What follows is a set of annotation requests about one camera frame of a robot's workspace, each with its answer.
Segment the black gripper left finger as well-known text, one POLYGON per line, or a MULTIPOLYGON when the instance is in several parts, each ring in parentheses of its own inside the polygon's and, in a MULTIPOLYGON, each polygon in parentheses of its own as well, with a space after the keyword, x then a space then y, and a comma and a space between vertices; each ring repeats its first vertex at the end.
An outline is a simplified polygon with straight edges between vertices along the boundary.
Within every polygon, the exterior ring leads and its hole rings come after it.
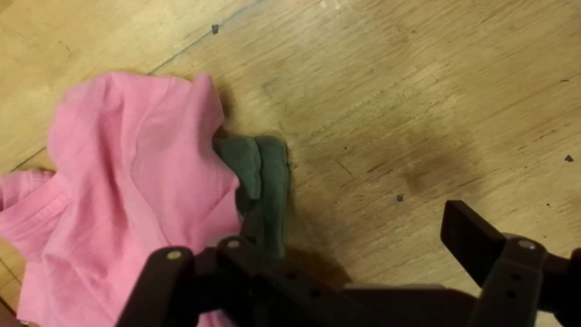
POLYGON ((146 257, 115 327, 290 327, 286 301, 257 279, 257 263, 277 257, 250 235, 197 254, 161 246, 146 257))

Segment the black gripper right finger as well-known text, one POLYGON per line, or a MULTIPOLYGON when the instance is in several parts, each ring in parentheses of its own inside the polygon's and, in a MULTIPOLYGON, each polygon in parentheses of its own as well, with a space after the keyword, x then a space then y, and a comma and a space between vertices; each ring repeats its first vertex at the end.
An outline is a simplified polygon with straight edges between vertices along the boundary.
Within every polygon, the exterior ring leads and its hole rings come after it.
POLYGON ((468 327, 533 327, 538 310, 581 327, 581 248, 567 257, 504 234, 460 199, 448 199, 438 237, 480 292, 468 327))

